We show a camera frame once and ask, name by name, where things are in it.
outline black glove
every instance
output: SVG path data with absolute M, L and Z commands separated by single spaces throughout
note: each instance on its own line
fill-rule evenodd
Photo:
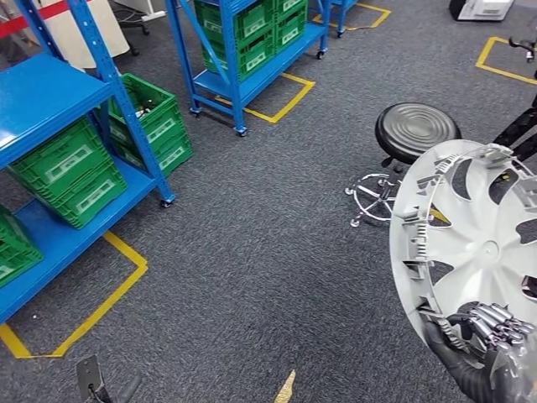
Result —
M 425 342 L 440 359 L 462 393 L 475 403 L 501 401 L 494 399 L 490 385 L 490 372 L 496 358 L 494 353 L 487 353 L 485 366 L 477 369 L 465 361 L 460 350 L 450 348 L 448 340 L 436 323 L 425 322 L 424 334 Z

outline green plastic crate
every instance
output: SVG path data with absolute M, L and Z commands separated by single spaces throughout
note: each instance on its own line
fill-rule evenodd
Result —
M 307 13 L 308 0 L 275 0 L 276 23 L 281 23 L 291 14 L 304 10 Z
M 256 40 L 250 42 L 237 52 L 238 72 L 239 80 L 242 81 L 256 71 L 262 65 L 268 62 L 275 55 L 275 35 L 272 28 L 265 30 Z M 223 62 L 222 67 L 226 69 L 227 62 L 223 45 L 217 42 L 210 42 L 216 58 Z M 209 71 L 216 72 L 216 66 L 207 52 L 204 52 L 205 66 Z
M 15 216 L 0 206 L 0 287 L 42 259 Z
M 195 2 L 195 15 L 209 40 L 223 44 L 219 8 L 212 4 Z M 254 39 L 261 29 L 274 23 L 275 0 L 258 0 L 233 17 L 233 32 L 238 48 Z
M 189 142 L 178 142 L 163 152 L 158 159 L 158 166 L 164 177 L 171 174 L 175 168 L 192 156 Z
M 299 10 L 278 23 L 276 34 L 276 53 L 304 35 L 306 26 L 306 10 Z
M 126 144 L 121 142 L 112 142 L 112 146 L 122 160 L 147 171 L 142 157 L 137 151 L 130 149 Z M 155 153 L 155 158 L 164 177 L 170 175 L 175 168 L 191 156 L 192 146 L 186 134 L 173 139 Z
M 112 161 L 74 183 L 57 199 L 47 194 L 38 199 L 75 228 L 82 228 L 98 212 L 127 189 L 127 184 Z
M 184 133 L 183 119 L 173 95 L 132 74 L 124 74 L 121 80 L 136 110 L 151 108 L 139 120 L 153 151 L 160 149 L 178 133 Z M 128 127 L 115 102 L 109 103 L 109 115 L 113 137 L 136 148 Z
M 31 191 L 57 196 L 110 157 L 89 124 L 81 118 L 8 167 Z

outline red barrier strap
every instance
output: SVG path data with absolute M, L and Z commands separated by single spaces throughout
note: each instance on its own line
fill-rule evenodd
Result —
M 58 15 L 68 11 L 69 9 L 69 6 L 68 6 L 67 3 L 63 0 L 61 0 L 60 2 L 51 4 L 44 8 L 40 8 L 38 10 L 38 12 L 40 16 L 41 16 L 41 19 L 48 19 L 54 17 L 54 15 Z M 10 21 L 0 24 L 0 39 L 5 38 L 8 35 L 14 34 L 15 32 L 26 27 L 28 27 L 28 24 L 23 16 L 11 19 Z

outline black stool seat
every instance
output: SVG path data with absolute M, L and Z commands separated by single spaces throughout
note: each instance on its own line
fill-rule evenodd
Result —
M 385 109 L 377 119 L 375 135 L 388 155 L 405 164 L 412 164 L 438 143 L 461 139 L 459 127 L 447 114 L 411 102 Z

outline robotic hand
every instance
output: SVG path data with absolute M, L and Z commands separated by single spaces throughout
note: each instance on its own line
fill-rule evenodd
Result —
M 459 387 L 475 403 L 537 402 L 537 334 L 501 306 L 474 306 L 468 313 L 449 317 L 460 325 L 462 339 L 477 338 L 486 347 L 457 349 L 434 322 L 425 323 L 425 338 Z

